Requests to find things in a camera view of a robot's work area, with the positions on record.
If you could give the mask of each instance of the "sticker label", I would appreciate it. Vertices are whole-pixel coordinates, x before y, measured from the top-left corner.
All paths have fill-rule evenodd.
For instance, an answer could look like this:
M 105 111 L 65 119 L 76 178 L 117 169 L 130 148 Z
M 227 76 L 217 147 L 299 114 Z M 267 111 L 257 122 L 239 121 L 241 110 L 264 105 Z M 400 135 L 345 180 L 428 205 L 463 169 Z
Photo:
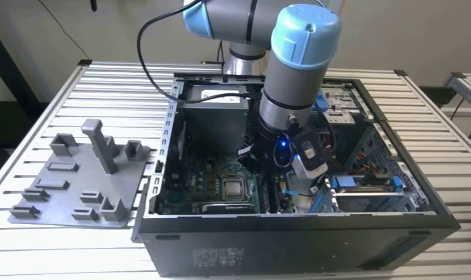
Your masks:
M 244 248 L 200 248 L 192 250 L 196 267 L 239 267 Z
M 201 91 L 201 98 L 220 95 L 221 93 L 239 93 L 237 90 L 219 90 L 219 89 L 205 89 Z M 240 103 L 240 97 L 227 96 L 212 100 L 207 100 L 208 103 Z

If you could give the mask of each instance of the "white wall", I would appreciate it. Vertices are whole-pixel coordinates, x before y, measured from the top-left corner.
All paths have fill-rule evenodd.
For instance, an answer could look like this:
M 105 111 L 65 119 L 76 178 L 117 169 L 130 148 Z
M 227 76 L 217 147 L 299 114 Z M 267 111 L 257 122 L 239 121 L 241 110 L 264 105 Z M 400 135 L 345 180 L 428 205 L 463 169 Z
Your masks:
M 98 0 L 96 13 L 88 0 L 44 3 L 93 60 L 137 61 L 138 28 L 182 0 Z M 33 91 L 49 99 L 84 57 L 37 0 L 0 0 L 0 39 Z M 191 35 L 180 16 L 149 28 L 142 46 L 150 62 L 216 59 L 217 42 Z
M 94 60 L 136 61 L 136 33 L 182 0 L 44 0 Z M 451 71 L 471 72 L 471 0 L 344 0 L 333 67 L 403 69 L 420 85 L 440 85 Z M 33 91 L 49 99 L 77 61 L 78 49 L 37 0 L 0 0 L 0 38 Z M 191 35 L 180 16 L 150 27 L 150 62 L 213 60 L 217 42 Z
M 345 0 L 332 66 L 403 69 L 419 85 L 471 72 L 471 0 Z
M 471 132 L 471 117 L 455 117 L 453 124 L 461 130 L 464 135 L 468 135 Z

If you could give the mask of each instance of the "aluminum extrusion table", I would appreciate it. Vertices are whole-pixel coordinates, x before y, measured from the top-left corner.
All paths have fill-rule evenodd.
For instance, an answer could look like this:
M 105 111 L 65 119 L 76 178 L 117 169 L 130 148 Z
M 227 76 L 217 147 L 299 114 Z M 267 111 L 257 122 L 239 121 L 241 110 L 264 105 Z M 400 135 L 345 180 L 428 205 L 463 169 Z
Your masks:
M 444 86 L 455 89 L 461 97 L 471 104 L 471 73 L 451 73 Z
M 174 72 L 216 73 L 217 65 L 149 65 L 169 91 Z M 407 76 L 393 71 L 328 69 L 327 77 L 360 79 L 384 112 L 419 168 L 447 203 L 461 229 L 392 273 L 240 276 L 223 279 L 471 279 L 471 142 Z M 80 131 L 98 118 L 116 144 L 137 139 L 158 146 L 166 100 L 149 84 L 138 64 L 93 62 L 78 66 L 0 171 L 0 279 L 157 279 L 129 228 L 116 230 L 20 225 L 6 221 L 20 191 L 37 175 L 58 133 Z M 152 174 L 150 153 L 141 186 Z

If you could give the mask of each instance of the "blue joint cap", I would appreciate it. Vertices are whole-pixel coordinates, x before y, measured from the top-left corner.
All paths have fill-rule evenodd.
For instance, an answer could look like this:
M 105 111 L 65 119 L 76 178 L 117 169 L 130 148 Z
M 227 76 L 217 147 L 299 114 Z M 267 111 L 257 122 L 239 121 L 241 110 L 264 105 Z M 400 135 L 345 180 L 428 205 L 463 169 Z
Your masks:
M 295 4 L 281 9 L 272 32 L 272 51 L 288 67 L 313 70 L 327 65 L 337 50 L 341 21 L 328 9 Z
M 184 0 L 182 5 L 188 5 L 192 2 L 193 0 Z M 193 7 L 182 12 L 182 21 L 185 22 L 188 32 L 203 38 L 212 39 L 211 24 L 204 1 L 200 1 Z

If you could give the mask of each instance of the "open computer tower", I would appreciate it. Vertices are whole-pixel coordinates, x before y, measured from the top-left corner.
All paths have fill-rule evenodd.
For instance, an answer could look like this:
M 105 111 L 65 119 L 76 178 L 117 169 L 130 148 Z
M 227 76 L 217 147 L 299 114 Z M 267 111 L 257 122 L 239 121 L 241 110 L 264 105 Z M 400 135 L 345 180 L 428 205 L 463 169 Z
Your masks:
M 264 77 L 176 74 L 187 99 L 260 92 Z M 133 239 L 162 277 L 393 270 L 459 224 L 359 80 L 324 79 L 316 126 L 329 172 L 248 172 L 236 158 L 257 99 L 169 103 Z

